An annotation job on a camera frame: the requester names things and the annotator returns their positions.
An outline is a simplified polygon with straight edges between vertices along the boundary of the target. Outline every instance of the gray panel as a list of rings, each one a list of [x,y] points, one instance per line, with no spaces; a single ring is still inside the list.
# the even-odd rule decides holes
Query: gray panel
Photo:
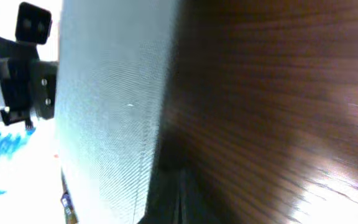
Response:
[[[144,215],[177,6],[64,3],[55,120],[80,223]]]

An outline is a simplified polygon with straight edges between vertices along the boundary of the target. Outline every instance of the screw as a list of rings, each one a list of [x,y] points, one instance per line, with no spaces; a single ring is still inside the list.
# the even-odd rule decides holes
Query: screw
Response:
[[[42,86],[48,85],[48,81],[43,78],[43,79],[41,80],[41,85],[42,85]]]
[[[52,101],[50,100],[50,98],[47,98],[45,100],[45,105],[49,106],[52,103]]]

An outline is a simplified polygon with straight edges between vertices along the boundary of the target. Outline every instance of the textured panel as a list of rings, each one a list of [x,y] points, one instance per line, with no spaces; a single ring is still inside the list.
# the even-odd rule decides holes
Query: textured panel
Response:
[[[181,15],[163,150],[184,152],[225,223],[358,223],[358,1]]]
[[[176,5],[64,3],[55,118],[81,223],[144,214]]]

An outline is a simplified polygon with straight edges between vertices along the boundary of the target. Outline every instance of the gray textured surface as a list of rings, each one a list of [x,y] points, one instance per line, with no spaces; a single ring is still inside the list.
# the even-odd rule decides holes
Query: gray textured surface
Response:
[[[55,119],[80,223],[137,223],[144,214],[177,6],[63,5]]]

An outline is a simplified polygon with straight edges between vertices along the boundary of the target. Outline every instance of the wood grain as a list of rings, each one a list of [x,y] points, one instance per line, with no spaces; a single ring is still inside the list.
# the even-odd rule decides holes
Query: wood grain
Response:
[[[358,223],[358,1],[184,3],[163,151],[224,223]]]

